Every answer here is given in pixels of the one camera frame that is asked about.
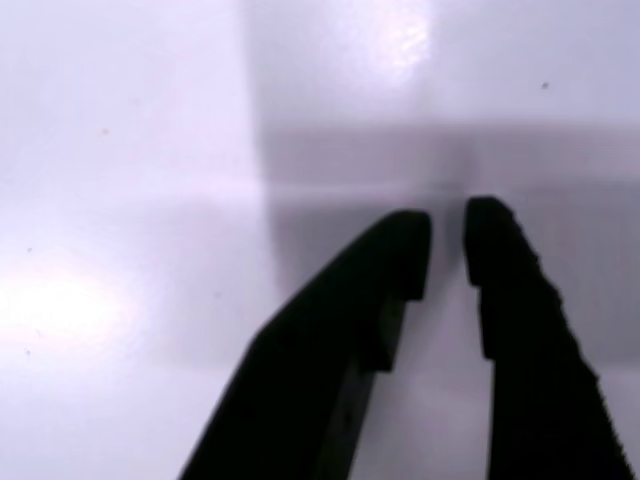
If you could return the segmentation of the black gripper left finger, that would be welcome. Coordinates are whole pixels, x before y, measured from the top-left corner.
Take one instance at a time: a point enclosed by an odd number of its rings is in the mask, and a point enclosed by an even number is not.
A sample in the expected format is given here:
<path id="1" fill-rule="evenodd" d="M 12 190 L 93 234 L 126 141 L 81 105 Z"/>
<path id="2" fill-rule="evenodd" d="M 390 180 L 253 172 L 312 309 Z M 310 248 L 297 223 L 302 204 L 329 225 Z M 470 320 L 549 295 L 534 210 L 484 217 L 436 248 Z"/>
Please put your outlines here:
<path id="1" fill-rule="evenodd" d="M 254 337 L 182 477 L 347 478 L 430 246 L 428 214 L 400 210 L 342 250 Z"/>

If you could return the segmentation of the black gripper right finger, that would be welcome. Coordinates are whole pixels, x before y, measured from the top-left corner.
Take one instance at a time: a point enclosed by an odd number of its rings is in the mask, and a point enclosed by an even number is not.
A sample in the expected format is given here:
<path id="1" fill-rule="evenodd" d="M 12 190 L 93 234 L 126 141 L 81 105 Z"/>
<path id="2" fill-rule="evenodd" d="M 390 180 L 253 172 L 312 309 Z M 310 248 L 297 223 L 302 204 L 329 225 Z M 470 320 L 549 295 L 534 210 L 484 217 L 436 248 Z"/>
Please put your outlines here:
<path id="1" fill-rule="evenodd" d="M 490 479 L 632 479 L 596 374 L 514 213 L 470 198 L 464 250 L 493 364 Z"/>

